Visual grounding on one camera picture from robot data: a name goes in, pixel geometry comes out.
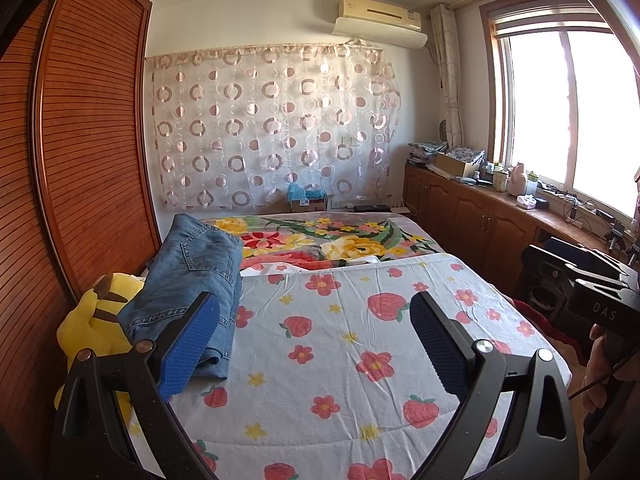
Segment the blue gripper pad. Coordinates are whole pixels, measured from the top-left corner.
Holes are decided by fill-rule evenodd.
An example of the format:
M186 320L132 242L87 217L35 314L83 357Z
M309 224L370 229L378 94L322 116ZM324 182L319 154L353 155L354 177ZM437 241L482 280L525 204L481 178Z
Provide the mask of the blue gripper pad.
M218 298L209 294L162 359L158 392L164 402L184 390L219 321Z
M427 351L442 386L462 402L468 393L465 357L434 314L432 307L420 294L412 298L409 315L415 333ZM446 319L445 322L454 323L450 319Z

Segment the air conditioner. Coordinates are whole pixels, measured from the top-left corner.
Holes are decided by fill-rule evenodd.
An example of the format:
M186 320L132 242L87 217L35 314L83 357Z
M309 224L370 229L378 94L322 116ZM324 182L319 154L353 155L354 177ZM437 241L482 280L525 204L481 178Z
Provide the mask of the air conditioner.
M422 48L427 35L421 29L418 12L372 0L340 0L334 34Z

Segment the window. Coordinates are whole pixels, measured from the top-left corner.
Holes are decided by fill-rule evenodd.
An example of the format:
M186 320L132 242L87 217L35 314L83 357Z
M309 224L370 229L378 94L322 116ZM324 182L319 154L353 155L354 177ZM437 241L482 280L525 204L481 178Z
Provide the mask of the window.
M494 153L629 224L640 166L633 64L593 7L527 5L492 17L504 89Z

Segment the wooden wardrobe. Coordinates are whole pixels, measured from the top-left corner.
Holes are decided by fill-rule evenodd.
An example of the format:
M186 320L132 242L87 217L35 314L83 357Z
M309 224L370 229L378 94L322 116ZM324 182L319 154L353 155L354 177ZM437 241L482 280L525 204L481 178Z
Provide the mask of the wooden wardrobe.
M148 0L44 0L0 59L0 424L46 469L56 329L160 240L142 133Z

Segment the cabinet door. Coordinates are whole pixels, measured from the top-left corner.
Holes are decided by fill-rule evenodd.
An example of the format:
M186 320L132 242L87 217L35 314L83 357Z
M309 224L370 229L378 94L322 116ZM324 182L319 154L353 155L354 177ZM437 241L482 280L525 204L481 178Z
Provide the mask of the cabinet door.
M536 224L523 212L496 203L487 228L488 241L482 277L510 296L522 264L520 253L533 241Z
M451 206L455 196L441 177L429 177L424 184L418 224L445 250L449 251Z
M459 186L452 206L448 251L475 272L482 272L491 201L477 191Z
M412 214L420 210L422 194L422 175L411 166L404 167L404 201Z

